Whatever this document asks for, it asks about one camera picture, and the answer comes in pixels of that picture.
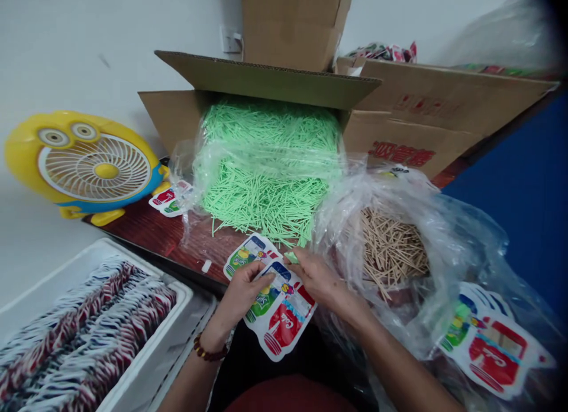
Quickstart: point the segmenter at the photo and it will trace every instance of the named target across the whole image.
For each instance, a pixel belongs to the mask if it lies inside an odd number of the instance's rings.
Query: open cardboard box
[[[382,81],[351,112],[346,150],[367,149],[369,165],[401,163],[430,179],[559,84],[362,57],[339,58],[334,69]]]
[[[245,95],[337,110],[342,126],[350,110],[380,85],[380,80],[262,66],[192,54],[156,51],[193,91],[139,92],[156,130],[172,154],[176,143],[194,139],[201,118],[223,94]]]

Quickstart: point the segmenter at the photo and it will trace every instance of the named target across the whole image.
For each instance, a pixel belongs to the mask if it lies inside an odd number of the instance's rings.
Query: person's left hand
[[[201,336],[205,350],[218,351],[231,329],[247,314],[259,292],[274,281],[276,275],[273,273],[254,280],[263,269],[261,261],[253,261],[235,272],[217,311]]]

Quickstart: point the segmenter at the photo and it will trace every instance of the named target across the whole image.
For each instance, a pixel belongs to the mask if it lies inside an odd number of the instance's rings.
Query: white plastic crate
[[[0,347],[113,255],[121,255],[142,271],[162,277],[166,283],[173,279],[116,242],[97,240],[0,310]],[[194,291],[181,282],[174,281],[167,286],[177,294],[176,305],[106,395],[98,412],[157,409],[191,352],[193,338],[203,330],[217,306],[212,295]]]

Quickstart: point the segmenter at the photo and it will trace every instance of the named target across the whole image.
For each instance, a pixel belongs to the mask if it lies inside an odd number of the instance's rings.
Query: yellow desk fan
[[[170,188],[169,175],[138,134],[76,112],[36,114],[8,137],[5,158],[24,185],[60,207],[63,218],[94,214],[104,226],[124,206]]]

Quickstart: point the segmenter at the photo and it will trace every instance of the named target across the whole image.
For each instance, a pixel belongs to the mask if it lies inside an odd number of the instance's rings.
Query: wall socket
[[[224,53],[238,53],[243,50],[243,39],[236,27],[222,25],[219,28],[221,35],[221,50]]]

